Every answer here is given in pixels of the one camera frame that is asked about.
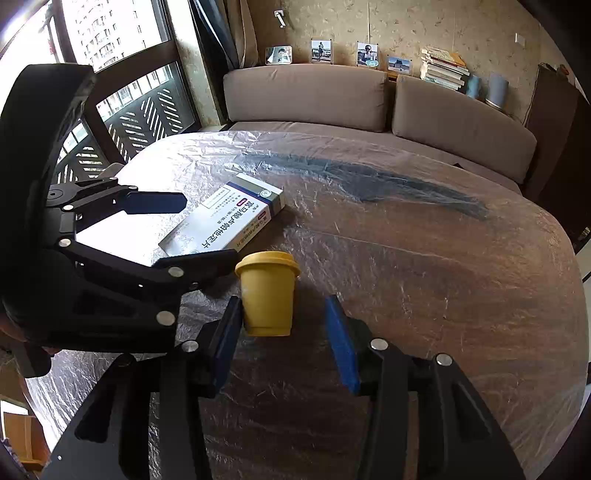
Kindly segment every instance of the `light switch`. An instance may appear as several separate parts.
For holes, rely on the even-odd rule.
[[[519,35],[518,33],[515,34],[515,43],[518,43],[523,48],[525,48],[525,37],[523,35]]]

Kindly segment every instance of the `stack of books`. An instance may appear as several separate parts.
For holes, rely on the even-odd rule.
[[[470,75],[466,63],[457,53],[449,53],[435,47],[421,50],[423,65],[421,78],[428,82],[437,83],[452,90],[459,90],[464,85],[462,77]]]

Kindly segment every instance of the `blue gripper pad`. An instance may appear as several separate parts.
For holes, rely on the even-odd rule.
[[[336,295],[326,297],[326,332],[339,369],[340,379],[349,391],[357,395],[361,387],[357,354],[345,322],[347,316]]]
[[[129,192],[120,203],[128,215],[179,213],[187,206],[187,199],[177,192]]]
[[[223,316],[222,321],[227,320],[227,323],[213,358],[215,366],[213,386],[216,392],[219,392],[226,383],[230,373],[230,364],[234,358],[236,343],[242,329],[242,301],[238,297],[232,296]]]

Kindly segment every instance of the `beige cushion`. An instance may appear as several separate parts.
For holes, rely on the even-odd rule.
[[[228,117],[383,132],[384,72],[342,65],[277,65],[234,70],[224,77]]]
[[[480,177],[494,181],[515,193],[521,192],[519,186],[511,179],[498,174],[486,167],[478,165],[465,158],[452,155],[451,153],[438,150],[428,145],[416,143],[405,138],[396,137],[390,132],[376,133],[355,130],[352,128],[333,127],[331,125],[304,124],[294,122],[238,122],[230,130],[246,130],[251,132],[298,132],[311,135],[324,135],[332,138],[348,138],[352,140],[361,140],[375,145],[382,145],[387,148],[398,148],[423,157],[433,158],[441,162],[455,165],[459,164],[463,169],[474,173]]]
[[[478,100],[398,76],[394,135],[445,150],[523,183],[536,140],[525,127]]]

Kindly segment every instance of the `yellow cup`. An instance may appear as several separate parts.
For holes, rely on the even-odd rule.
[[[288,336],[300,267],[285,252],[257,252],[236,265],[248,335]]]

